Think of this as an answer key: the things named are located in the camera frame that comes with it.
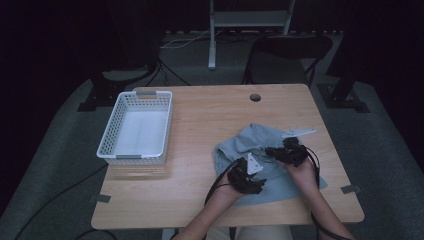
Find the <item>chair backrest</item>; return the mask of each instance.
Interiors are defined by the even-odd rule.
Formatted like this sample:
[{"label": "chair backrest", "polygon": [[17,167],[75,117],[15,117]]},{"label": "chair backrest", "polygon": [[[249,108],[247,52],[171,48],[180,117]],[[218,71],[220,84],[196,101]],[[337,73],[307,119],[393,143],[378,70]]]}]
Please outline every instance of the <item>chair backrest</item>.
[{"label": "chair backrest", "polygon": [[252,46],[252,51],[263,51],[282,58],[322,59],[333,46],[333,41],[325,36],[267,36],[259,38]]}]

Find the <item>wooden table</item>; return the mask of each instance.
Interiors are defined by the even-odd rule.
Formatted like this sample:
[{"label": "wooden table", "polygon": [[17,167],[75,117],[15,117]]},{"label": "wooden table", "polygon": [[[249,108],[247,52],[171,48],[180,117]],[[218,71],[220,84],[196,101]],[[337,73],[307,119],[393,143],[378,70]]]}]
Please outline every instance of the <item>wooden table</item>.
[{"label": "wooden table", "polygon": [[[236,85],[136,88],[169,90],[173,115],[166,164],[156,168],[109,166],[92,226],[97,229],[183,227],[201,210],[216,179],[212,151],[216,144],[251,123],[281,130],[316,128],[301,136],[321,163],[322,190],[342,222],[359,222],[364,213],[355,193],[343,194],[350,185],[324,122],[305,85]],[[261,100],[253,102],[251,94]],[[216,222],[219,226],[310,224],[301,198],[233,207]]]}]

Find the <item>human arm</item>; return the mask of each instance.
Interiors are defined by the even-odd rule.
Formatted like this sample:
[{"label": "human arm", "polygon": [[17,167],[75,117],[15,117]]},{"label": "human arm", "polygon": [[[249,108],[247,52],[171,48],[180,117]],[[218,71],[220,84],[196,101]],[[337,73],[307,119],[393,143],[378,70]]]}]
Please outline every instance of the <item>human arm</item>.
[{"label": "human arm", "polygon": [[[328,205],[327,201],[319,191],[315,180],[314,166],[306,159],[298,167],[284,164],[291,175],[294,183],[302,193],[303,199],[309,206],[313,216],[317,222],[328,231],[348,239],[355,239],[349,230],[340,222],[334,211]],[[321,232],[324,240],[333,239],[325,233]]]},{"label": "human arm", "polygon": [[225,174],[219,182],[218,188],[204,206],[204,208],[193,218],[193,220],[173,240],[199,240],[202,239],[215,220],[229,209],[244,194],[236,191],[228,184]]}]

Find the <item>gray cloth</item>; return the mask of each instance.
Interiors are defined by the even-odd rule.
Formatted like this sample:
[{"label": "gray cloth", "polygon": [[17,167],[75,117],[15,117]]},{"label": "gray cloth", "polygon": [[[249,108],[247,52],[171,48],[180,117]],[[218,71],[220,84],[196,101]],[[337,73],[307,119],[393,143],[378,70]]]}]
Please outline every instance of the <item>gray cloth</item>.
[{"label": "gray cloth", "polygon": [[[213,157],[217,175],[221,174],[231,162],[241,157],[247,159],[249,152],[263,166],[263,170],[254,177],[255,180],[267,179],[262,192],[240,198],[235,203],[236,206],[268,203],[300,196],[299,190],[282,164],[265,154],[266,147],[282,147],[283,133],[282,130],[252,123],[239,135],[215,147]],[[320,178],[320,188],[327,185],[325,180]]]}]

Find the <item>white plastic basket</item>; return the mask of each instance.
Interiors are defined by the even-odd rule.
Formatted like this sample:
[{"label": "white plastic basket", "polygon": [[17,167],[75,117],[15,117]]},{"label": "white plastic basket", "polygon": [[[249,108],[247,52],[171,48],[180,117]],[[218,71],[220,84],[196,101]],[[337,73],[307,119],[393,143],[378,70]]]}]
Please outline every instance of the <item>white plastic basket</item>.
[{"label": "white plastic basket", "polygon": [[164,164],[171,115],[169,91],[120,93],[97,156],[114,165]]}]

